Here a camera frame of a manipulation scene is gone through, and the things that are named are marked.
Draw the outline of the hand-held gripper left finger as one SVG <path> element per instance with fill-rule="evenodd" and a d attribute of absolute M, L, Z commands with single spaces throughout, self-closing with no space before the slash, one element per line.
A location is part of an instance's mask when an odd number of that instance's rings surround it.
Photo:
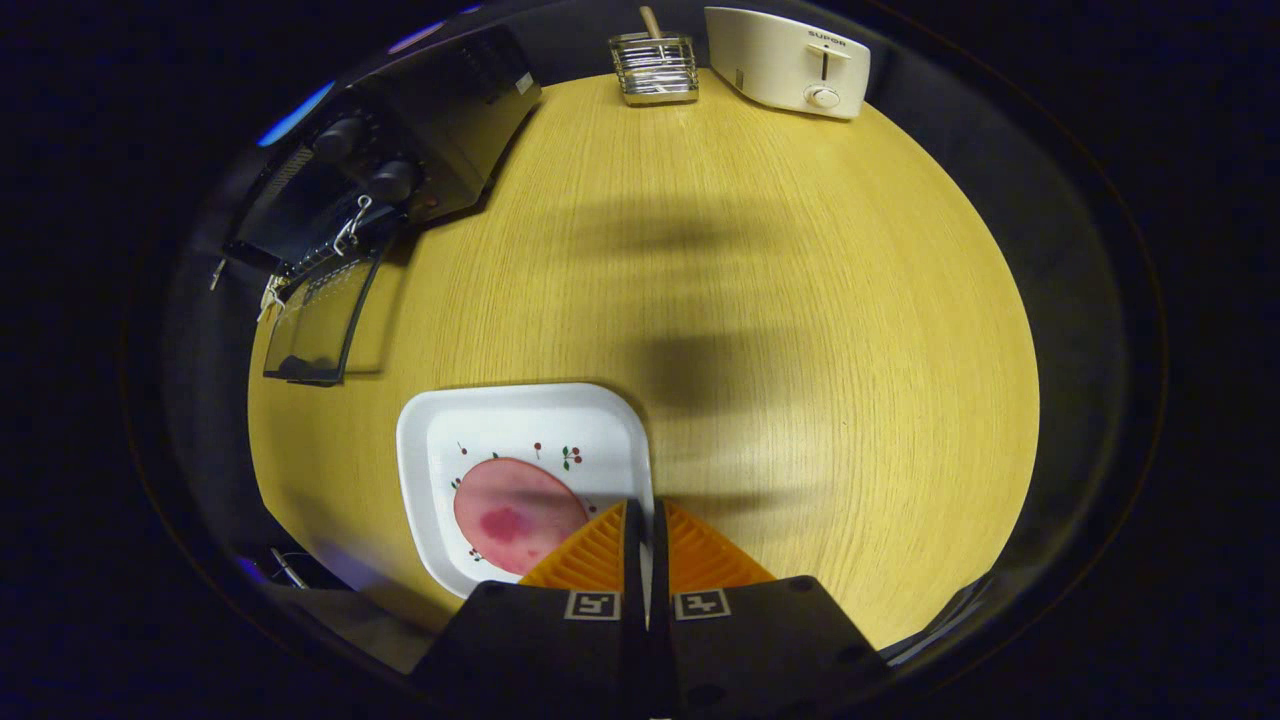
<path fill-rule="evenodd" d="M 410 674 L 444 719 L 645 719 L 640 544 L 626 500 L 524 583 L 483 582 Z"/>

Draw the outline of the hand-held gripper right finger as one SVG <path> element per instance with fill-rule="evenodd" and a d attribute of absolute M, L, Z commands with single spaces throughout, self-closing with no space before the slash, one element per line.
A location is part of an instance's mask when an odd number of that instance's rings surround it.
<path fill-rule="evenodd" d="M 671 501 L 657 503 L 652 539 L 654 717 L 845 717 L 890 683 L 814 577 L 771 574 Z"/>

